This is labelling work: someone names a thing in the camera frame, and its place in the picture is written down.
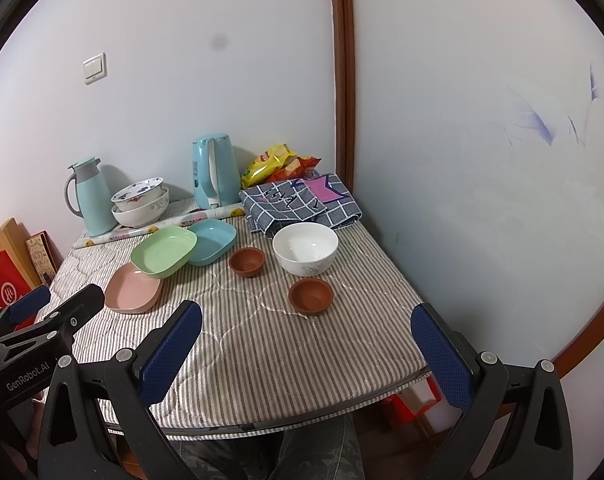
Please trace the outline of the pink square plate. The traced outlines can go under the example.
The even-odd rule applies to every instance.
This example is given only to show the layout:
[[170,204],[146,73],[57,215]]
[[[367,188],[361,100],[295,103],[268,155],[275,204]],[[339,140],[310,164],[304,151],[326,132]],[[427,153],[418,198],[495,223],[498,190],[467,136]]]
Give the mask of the pink square plate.
[[161,295],[162,281],[150,278],[133,263],[120,266],[104,291],[104,305],[123,314],[151,310]]

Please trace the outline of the green square plate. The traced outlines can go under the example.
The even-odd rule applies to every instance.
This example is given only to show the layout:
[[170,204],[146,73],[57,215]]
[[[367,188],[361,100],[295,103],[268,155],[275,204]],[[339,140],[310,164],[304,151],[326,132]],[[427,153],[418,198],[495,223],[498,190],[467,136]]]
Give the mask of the green square plate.
[[163,280],[188,262],[197,243],[195,233],[181,226],[168,226],[139,243],[131,253],[131,263],[150,278]]

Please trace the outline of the brown small bowl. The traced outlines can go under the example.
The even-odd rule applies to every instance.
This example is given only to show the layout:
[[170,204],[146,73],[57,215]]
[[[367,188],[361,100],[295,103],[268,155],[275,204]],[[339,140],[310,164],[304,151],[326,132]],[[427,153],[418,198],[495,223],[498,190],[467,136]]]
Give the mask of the brown small bowl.
[[228,265],[240,278],[254,278],[264,269],[265,255],[259,248],[240,248],[231,254]]
[[296,312],[316,315],[331,306],[333,290],[327,282],[319,278],[302,278],[291,286],[288,298]]

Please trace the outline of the light blue square plate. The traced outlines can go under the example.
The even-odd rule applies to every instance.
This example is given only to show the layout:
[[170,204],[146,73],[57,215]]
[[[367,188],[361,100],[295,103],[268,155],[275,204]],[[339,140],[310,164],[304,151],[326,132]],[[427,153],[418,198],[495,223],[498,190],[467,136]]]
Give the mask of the light blue square plate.
[[217,219],[195,222],[188,230],[198,238],[189,256],[191,266],[208,266],[221,259],[235,245],[237,238],[234,226]]

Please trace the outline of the white ceramic bowl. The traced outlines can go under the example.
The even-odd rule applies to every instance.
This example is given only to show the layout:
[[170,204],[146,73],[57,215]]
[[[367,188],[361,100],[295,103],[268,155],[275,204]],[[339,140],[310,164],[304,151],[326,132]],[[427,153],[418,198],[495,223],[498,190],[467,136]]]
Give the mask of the white ceramic bowl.
[[273,238],[273,251],[281,268],[301,278],[310,278],[331,267],[339,249],[334,230],[315,222],[291,224]]

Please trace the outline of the red paper bag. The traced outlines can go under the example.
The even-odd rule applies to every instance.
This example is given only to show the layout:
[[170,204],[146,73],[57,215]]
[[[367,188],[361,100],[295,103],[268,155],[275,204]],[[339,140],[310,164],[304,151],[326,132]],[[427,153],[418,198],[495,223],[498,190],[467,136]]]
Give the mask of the red paper bag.
[[32,292],[32,287],[25,281],[10,255],[0,252],[0,309],[9,307],[22,297]]

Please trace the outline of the patterned book box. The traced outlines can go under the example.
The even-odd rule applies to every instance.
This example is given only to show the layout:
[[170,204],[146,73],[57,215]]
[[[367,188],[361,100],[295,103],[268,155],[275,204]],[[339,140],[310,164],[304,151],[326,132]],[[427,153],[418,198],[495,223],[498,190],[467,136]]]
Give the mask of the patterned book box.
[[25,241],[32,265],[43,284],[50,286],[62,262],[60,252],[46,231],[30,235]]

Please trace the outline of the brown cardboard box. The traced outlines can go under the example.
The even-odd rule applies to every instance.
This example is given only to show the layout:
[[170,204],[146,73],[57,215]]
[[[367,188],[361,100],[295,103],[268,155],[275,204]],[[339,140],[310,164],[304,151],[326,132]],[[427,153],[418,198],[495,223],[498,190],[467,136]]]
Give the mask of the brown cardboard box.
[[8,219],[0,226],[0,252],[7,253],[22,278],[31,288],[35,288],[43,282],[38,276],[28,248],[26,248],[26,241],[29,237],[24,225],[17,222],[15,218]]

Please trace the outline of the red box under table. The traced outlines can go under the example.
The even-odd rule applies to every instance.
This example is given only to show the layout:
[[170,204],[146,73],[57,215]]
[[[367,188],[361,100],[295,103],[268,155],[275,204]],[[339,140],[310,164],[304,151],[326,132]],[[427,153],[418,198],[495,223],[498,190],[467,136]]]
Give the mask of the red box under table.
[[423,415],[442,400],[433,376],[415,382],[400,393],[381,401],[381,408],[392,428],[399,428]]

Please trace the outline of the large white bowl bottom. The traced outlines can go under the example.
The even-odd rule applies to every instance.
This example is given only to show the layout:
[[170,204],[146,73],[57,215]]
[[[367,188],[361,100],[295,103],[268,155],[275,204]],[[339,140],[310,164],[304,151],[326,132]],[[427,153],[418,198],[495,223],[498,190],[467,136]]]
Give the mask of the large white bowl bottom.
[[162,194],[153,202],[139,206],[135,209],[120,211],[118,207],[113,206],[111,212],[114,219],[121,226],[127,226],[127,228],[141,228],[142,226],[148,226],[153,222],[156,222],[162,214],[165,213],[169,204],[169,189],[163,186]]

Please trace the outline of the patterned white bowl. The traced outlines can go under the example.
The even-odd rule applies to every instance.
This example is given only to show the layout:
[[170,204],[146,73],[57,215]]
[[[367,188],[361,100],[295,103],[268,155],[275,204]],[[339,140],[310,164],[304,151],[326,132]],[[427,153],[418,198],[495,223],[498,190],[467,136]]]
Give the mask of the patterned white bowl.
[[135,182],[113,194],[111,202],[119,211],[129,211],[145,206],[163,194],[162,184],[161,177]]

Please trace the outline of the fruit pattern mat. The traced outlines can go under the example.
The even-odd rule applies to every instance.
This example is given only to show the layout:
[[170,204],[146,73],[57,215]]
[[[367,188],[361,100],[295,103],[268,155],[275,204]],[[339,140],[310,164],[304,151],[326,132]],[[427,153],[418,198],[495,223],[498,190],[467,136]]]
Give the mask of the fruit pattern mat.
[[241,203],[221,206],[214,209],[201,209],[195,204],[194,198],[187,200],[176,200],[169,203],[165,213],[162,216],[151,222],[149,226],[141,228],[124,228],[118,226],[113,231],[101,234],[94,237],[80,237],[73,245],[73,249],[92,247],[101,244],[116,242],[117,240],[128,240],[129,238],[152,234],[159,230],[165,229],[168,226],[180,226],[188,228],[195,222],[205,219],[225,220],[232,217],[241,217],[244,215],[244,210]]

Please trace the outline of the grey checkered cloth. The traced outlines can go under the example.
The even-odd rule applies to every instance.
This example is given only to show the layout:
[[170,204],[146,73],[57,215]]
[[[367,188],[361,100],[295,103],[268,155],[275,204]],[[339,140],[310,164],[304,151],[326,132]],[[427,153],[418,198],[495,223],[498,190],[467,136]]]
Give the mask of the grey checkered cloth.
[[241,191],[239,197],[250,231],[267,237],[301,222],[343,229],[363,215],[336,174],[264,183]]

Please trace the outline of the orange snack bag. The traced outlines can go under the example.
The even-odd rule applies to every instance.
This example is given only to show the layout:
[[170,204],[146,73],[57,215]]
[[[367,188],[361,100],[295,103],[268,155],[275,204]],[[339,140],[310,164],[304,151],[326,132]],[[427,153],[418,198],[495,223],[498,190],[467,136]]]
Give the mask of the orange snack bag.
[[285,162],[285,166],[274,171],[265,183],[306,178],[316,169],[319,162],[321,159],[313,156],[291,157]]

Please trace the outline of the white wall switch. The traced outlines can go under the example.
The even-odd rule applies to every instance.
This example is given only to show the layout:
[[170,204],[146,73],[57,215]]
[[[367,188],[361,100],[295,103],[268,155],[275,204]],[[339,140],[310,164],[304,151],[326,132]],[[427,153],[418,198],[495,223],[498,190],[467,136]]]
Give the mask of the white wall switch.
[[107,58],[104,52],[87,58],[83,62],[84,84],[92,84],[108,75]]

